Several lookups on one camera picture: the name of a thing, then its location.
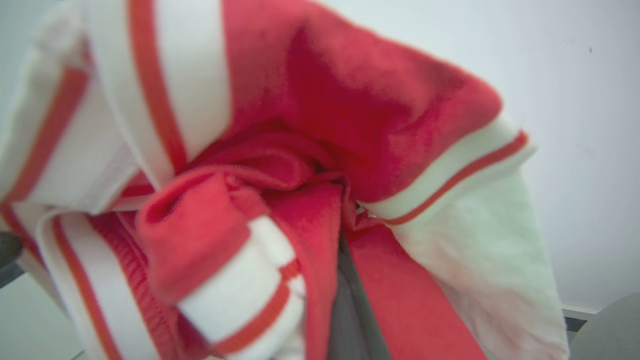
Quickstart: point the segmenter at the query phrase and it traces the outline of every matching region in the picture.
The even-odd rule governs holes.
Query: clothing pile
[[[310,1],[66,0],[21,87],[1,225],[92,359],[324,360],[341,236],[393,359],[568,356],[533,146],[454,65]]]

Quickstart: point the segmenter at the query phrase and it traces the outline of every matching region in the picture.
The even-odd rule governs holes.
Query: white stripe
[[[307,297],[307,284],[302,274],[298,274],[287,283],[289,289],[299,297]]]
[[[420,206],[469,163],[507,145],[517,135],[516,130],[498,117],[448,148],[407,188],[385,200],[360,204],[383,219],[401,217]],[[532,154],[532,151],[533,148],[528,145],[526,153]]]
[[[21,89],[0,138],[0,199],[21,173],[59,85],[62,68],[49,55],[34,49],[27,60]]]
[[[534,152],[534,147],[531,145],[525,146],[523,149],[511,155],[506,160],[486,167],[474,175],[467,177],[460,181],[453,189],[444,193],[436,202],[434,202],[428,209],[425,209],[422,213],[415,218],[407,221],[404,224],[392,225],[391,229],[394,234],[401,234],[405,232],[412,232],[414,229],[420,228],[421,224],[434,217],[443,207],[459,199],[460,197],[473,192],[474,190],[482,187],[482,185],[489,183],[493,180],[513,172],[514,169],[519,167],[529,156]]]
[[[553,273],[520,171],[391,229],[497,358],[567,358]]]
[[[53,235],[51,220],[60,213],[58,210],[50,212],[43,217],[38,225],[36,232],[40,253],[44,258],[47,269],[49,269],[49,273],[51,274],[51,279],[56,285],[60,299],[65,305],[67,314],[76,328],[76,333],[80,337],[85,351],[93,360],[107,360],[107,355],[95,332],[80,289],[74,280],[74,275],[68,267],[65,257]]]
[[[192,160],[222,135],[231,118],[221,4],[159,0],[156,14],[164,80]]]
[[[249,222],[252,238],[258,241],[267,258],[280,268],[296,258],[296,253],[287,236],[268,216],[257,217]]]
[[[229,354],[227,359],[270,359],[283,345],[289,345],[288,341],[299,326],[304,310],[304,301],[293,293],[289,293],[289,300],[273,325],[251,345],[240,352]]]
[[[85,270],[113,341],[124,359],[159,359],[156,346],[111,247],[84,214],[62,216],[62,227]]]
[[[134,63],[127,0],[88,0],[94,60],[116,121],[156,189],[173,178],[173,165],[156,136]]]
[[[254,234],[215,275],[178,303],[209,343],[223,340],[255,318],[272,298],[282,276]]]
[[[138,171],[99,82],[91,79],[28,200],[97,213]]]

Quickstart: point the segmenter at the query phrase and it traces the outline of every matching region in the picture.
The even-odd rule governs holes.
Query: white sleeve
[[[556,283],[519,170],[392,230],[500,360],[568,358]]]

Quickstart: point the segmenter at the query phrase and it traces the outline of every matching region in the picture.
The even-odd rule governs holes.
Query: striped cuff
[[[456,142],[404,190],[360,204],[387,225],[423,222],[460,195],[518,167],[534,150],[523,131],[498,117]]]
[[[237,254],[178,307],[228,359],[269,359],[300,324],[304,280],[283,232],[267,216],[249,223]]]

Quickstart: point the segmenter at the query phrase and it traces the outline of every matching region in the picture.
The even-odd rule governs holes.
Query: sleeve
[[[568,358],[560,299],[519,170],[391,229],[496,358]]]
[[[304,357],[303,314],[318,283],[309,292],[307,286],[320,266],[305,261],[301,272],[300,244],[320,235],[323,243],[331,237],[337,242],[340,188],[298,199],[285,206],[289,210],[273,205],[283,197],[299,198],[293,190],[314,173],[315,159],[298,146],[303,142],[270,133],[220,150],[165,186],[138,213],[157,296],[177,306],[225,358],[270,359],[279,350]],[[304,220],[300,216],[309,209],[313,217]],[[323,213],[334,218],[332,226]],[[304,223],[313,235],[291,231]],[[325,255],[334,258],[335,249],[316,257]],[[321,266],[332,268],[331,261]],[[307,313],[319,310],[308,303]]]

